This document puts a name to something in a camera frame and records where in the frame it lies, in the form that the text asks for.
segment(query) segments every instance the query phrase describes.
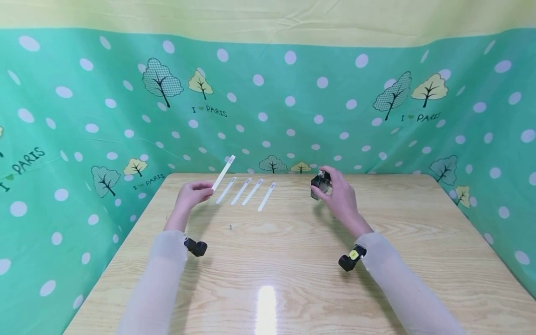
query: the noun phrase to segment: sheer white sleeve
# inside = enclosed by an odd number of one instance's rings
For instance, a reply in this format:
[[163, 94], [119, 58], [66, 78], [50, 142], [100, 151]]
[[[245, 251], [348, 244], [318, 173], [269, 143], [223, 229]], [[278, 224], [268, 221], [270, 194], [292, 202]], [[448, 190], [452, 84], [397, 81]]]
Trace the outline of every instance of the sheer white sleeve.
[[178, 230], [156, 236], [145, 272], [126, 303], [118, 335], [167, 335], [187, 260], [185, 239]]
[[361, 259], [363, 265], [382, 289], [408, 334], [464, 334], [441, 300], [407, 267], [385, 237], [369, 233], [355, 243], [367, 250]]

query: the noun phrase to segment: yellow fabric border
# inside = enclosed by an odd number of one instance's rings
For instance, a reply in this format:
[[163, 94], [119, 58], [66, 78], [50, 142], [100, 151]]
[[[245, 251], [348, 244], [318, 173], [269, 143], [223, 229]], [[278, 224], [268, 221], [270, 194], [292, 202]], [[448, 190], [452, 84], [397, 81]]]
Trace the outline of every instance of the yellow fabric border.
[[0, 28], [29, 27], [409, 47], [536, 27], [536, 0], [0, 0]]

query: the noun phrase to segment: yellow tree print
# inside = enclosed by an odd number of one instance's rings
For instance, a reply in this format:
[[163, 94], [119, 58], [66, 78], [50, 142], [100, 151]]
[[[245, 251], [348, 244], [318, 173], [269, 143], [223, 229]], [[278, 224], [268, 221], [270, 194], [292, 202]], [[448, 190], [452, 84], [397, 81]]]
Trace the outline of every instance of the yellow tree print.
[[449, 89], [445, 86], [445, 79], [441, 78], [439, 73], [428, 78], [424, 83], [419, 85], [413, 94], [412, 98], [417, 100], [424, 100], [423, 108], [426, 108], [428, 100], [439, 100], [446, 97], [446, 93]]
[[203, 97], [206, 100], [207, 94], [214, 93], [212, 91], [212, 87], [206, 82], [205, 77], [201, 74], [201, 72], [197, 71], [193, 74], [193, 77], [188, 82], [188, 87], [195, 92], [199, 92], [203, 94]]
[[141, 160], [136, 159], [136, 158], [131, 158], [129, 160], [129, 163], [127, 164], [127, 166], [123, 170], [123, 174], [125, 176], [127, 176], [127, 175], [134, 175], [134, 174], [137, 173], [137, 174], [139, 174], [140, 177], [143, 177], [142, 176], [142, 171], [145, 170], [146, 167], [147, 167], [146, 162], [141, 161]]

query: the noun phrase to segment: wood grain table surface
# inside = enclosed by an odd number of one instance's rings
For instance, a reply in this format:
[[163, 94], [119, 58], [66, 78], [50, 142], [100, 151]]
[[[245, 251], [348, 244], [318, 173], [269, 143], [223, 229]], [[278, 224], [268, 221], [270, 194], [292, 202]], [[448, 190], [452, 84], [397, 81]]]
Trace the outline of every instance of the wood grain table surface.
[[[114, 334], [180, 187], [217, 174], [166, 178], [65, 334]], [[216, 200], [236, 181], [220, 204]], [[247, 178], [250, 185], [231, 205]], [[246, 205], [259, 178], [264, 182]], [[387, 300], [362, 264], [338, 265], [353, 239], [322, 202], [310, 197], [313, 175], [227, 175], [190, 217], [189, 253], [170, 334], [399, 334]], [[433, 178], [348, 175], [360, 212], [450, 309], [467, 334], [535, 334], [536, 301]], [[276, 187], [257, 210], [270, 184]]]

